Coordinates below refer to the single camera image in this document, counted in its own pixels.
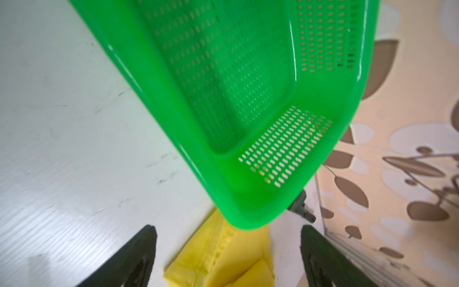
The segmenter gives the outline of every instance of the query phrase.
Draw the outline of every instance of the beige wall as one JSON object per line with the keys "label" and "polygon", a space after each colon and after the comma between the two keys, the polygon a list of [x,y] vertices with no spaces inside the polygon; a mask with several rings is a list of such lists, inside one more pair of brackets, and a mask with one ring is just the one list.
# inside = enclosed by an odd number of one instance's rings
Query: beige wall
{"label": "beige wall", "polygon": [[459,1],[381,13],[364,99],[318,171],[325,226],[411,286],[459,286]]}

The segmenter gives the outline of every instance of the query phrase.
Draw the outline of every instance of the perforated basket panel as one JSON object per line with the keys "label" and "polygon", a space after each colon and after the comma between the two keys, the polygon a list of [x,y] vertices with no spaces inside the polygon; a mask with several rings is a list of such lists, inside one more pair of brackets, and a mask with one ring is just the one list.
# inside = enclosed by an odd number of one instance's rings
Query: perforated basket panel
{"label": "perforated basket panel", "polygon": [[226,219],[282,213],[348,127],[378,0],[71,0]]}
{"label": "perforated basket panel", "polygon": [[287,95],[294,79],[281,1],[138,5],[214,150],[227,150]]}

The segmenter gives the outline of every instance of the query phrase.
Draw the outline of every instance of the white table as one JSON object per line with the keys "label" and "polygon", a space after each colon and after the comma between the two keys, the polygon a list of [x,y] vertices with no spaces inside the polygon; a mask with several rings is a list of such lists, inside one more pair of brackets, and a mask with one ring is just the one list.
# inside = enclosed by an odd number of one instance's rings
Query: white table
{"label": "white table", "polygon": [[[150,224],[166,286],[213,208],[201,184],[68,2],[3,1],[0,39],[0,285],[75,286]],[[306,223],[270,226],[277,286],[304,273]]]}

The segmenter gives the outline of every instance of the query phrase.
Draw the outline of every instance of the yellow cloth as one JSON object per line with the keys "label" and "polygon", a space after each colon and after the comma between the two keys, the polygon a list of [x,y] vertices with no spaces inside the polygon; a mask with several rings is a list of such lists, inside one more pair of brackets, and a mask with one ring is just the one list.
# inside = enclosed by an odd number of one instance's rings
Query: yellow cloth
{"label": "yellow cloth", "polygon": [[215,210],[164,273],[170,287],[274,287],[268,227],[242,231]]}

